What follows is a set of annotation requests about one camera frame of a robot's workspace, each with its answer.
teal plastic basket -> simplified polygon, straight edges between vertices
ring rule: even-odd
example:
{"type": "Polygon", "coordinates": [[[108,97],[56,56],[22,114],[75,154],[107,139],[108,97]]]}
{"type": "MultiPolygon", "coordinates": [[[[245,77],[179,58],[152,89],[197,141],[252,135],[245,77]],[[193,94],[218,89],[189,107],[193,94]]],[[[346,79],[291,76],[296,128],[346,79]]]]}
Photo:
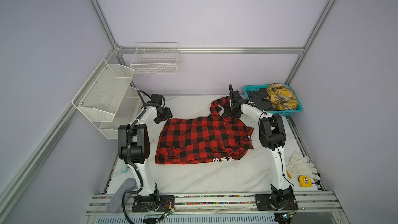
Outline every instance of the teal plastic basket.
{"type": "MultiPolygon", "coordinates": [[[[256,91],[260,90],[260,88],[267,88],[267,87],[269,87],[269,86],[270,86],[270,85],[246,86],[246,87],[244,88],[246,98],[249,98],[249,96],[248,96],[248,91],[249,91],[249,92],[256,92],[256,91]]],[[[299,99],[297,98],[297,96],[296,96],[296,100],[297,100],[297,102],[298,102],[298,106],[297,106],[297,109],[296,109],[296,110],[267,111],[267,112],[269,112],[269,113],[271,113],[271,114],[279,114],[279,115],[281,115],[281,116],[290,116],[290,115],[292,115],[294,112],[300,112],[300,111],[302,111],[302,106],[301,106],[301,103],[300,103],[299,99]]]]}

yellow plaid cloth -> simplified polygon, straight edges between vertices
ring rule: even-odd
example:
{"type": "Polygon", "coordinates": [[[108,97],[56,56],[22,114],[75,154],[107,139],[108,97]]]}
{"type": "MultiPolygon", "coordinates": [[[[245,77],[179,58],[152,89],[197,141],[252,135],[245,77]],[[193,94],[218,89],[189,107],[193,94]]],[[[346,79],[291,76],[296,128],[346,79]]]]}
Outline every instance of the yellow plaid cloth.
{"type": "Polygon", "coordinates": [[[267,99],[271,101],[272,106],[281,111],[296,110],[299,105],[295,93],[283,84],[271,84],[267,87],[267,93],[267,99]]]}

gray foam pad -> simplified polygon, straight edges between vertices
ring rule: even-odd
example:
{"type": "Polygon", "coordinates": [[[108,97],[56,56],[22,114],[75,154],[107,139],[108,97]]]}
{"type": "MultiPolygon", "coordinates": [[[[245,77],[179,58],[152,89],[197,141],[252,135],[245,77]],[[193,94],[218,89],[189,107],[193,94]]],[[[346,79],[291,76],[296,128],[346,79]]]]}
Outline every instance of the gray foam pad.
{"type": "MultiPolygon", "coordinates": [[[[108,212],[112,214],[116,213],[122,207],[123,193],[126,190],[134,190],[136,186],[137,182],[135,181],[134,178],[127,178],[126,181],[123,182],[123,184],[120,186],[120,188],[117,190],[117,192],[109,202],[108,212]]],[[[125,200],[129,197],[129,195],[130,195],[129,193],[125,195],[125,200]]]]}

white wire basket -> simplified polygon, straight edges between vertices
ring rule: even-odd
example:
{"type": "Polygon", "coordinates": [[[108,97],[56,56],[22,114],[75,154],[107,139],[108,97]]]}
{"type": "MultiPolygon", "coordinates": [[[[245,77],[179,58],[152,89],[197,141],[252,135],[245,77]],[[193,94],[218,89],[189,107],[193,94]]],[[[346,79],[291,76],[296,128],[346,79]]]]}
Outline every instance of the white wire basket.
{"type": "Polygon", "coordinates": [[[87,93],[74,106],[91,122],[112,122],[133,75],[132,68],[106,63],[87,93]]]}
{"type": "Polygon", "coordinates": [[[119,126],[131,123],[138,115],[141,107],[142,102],[138,95],[138,90],[134,87],[128,87],[113,121],[102,122],[98,130],[107,139],[117,139],[119,126]]]}
{"type": "Polygon", "coordinates": [[[137,42],[130,62],[135,75],[176,75],[180,66],[177,42],[137,42]]]}

black cloth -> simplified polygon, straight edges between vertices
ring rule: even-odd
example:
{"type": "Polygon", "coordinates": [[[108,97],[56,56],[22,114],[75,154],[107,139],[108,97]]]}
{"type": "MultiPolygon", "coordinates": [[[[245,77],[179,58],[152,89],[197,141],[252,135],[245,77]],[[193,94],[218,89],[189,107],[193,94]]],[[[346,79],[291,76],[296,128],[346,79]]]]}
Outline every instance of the black cloth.
{"type": "Polygon", "coordinates": [[[260,88],[255,92],[248,91],[249,100],[252,101],[256,106],[264,111],[279,111],[278,108],[272,107],[272,103],[267,99],[268,93],[266,88],[260,88]]]}

